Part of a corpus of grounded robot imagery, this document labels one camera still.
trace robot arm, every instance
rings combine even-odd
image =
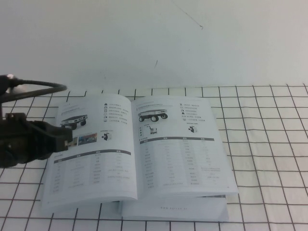
[[[21,84],[51,88],[22,93],[6,93]],[[0,76],[0,167],[13,167],[35,159],[43,160],[54,152],[68,149],[72,130],[43,121],[27,121],[24,113],[8,113],[2,118],[2,103],[66,90],[65,85]]]

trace printed image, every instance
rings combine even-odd
[[[81,126],[84,126],[87,123],[86,121],[87,118],[88,118],[87,115],[73,116],[65,120],[62,120],[60,125],[63,128],[71,127],[72,130],[75,130],[77,128],[78,123],[80,123]]]
[[[78,137],[74,137],[72,142],[68,143],[68,147],[75,147],[77,146],[77,143],[78,143]]]
[[[109,132],[105,132],[105,133],[102,135],[102,138],[103,138],[105,141],[111,140],[111,137],[112,137],[112,135],[111,135]]]
[[[97,141],[97,133],[79,136],[78,146],[83,145],[83,144],[87,144],[87,143],[94,143],[96,141]]]
[[[150,134],[157,134],[157,128],[152,128],[151,126],[147,126],[147,128],[150,128]]]
[[[191,131],[192,133],[197,132],[197,128],[195,126],[189,126],[188,130]]]
[[[149,110],[145,112],[140,112],[138,116],[139,116],[140,122],[144,121],[145,119],[151,119],[153,122],[157,122],[159,119],[159,116],[162,119],[168,118],[167,110]]]

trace book page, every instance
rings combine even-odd
[[[237,193],[207,99],[132,102],[138,197]]]
[[[68,151],[48,160],[43,209],[137,199],[130,101],[103,94],[59,107],[56,125],[73,129]]]

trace grid paper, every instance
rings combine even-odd
[[[103,205],[42,216],[47,161],[0,168],[0,231],[306,231],[308,230],[308,90],[301,86],[233,86],[64,91],[9,102],[3,114],[55,122],[57,105],[103,92],[130,100],[148,95],[210,100],[239,188],[227,196],[229,222],[122,220]]]

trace scratch mark on wall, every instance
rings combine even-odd
[[[190,17],[195,23],[198,24],[198,26],[201,27],[201,29],[203,30],[203,26],[201,26],[193,17],[191,17],[189,14],[187,14],[181,7],[179,7],[173,0],[171,0],[171,2],[180,10],[182,11],[184,14],[186,14],[188,17]]]

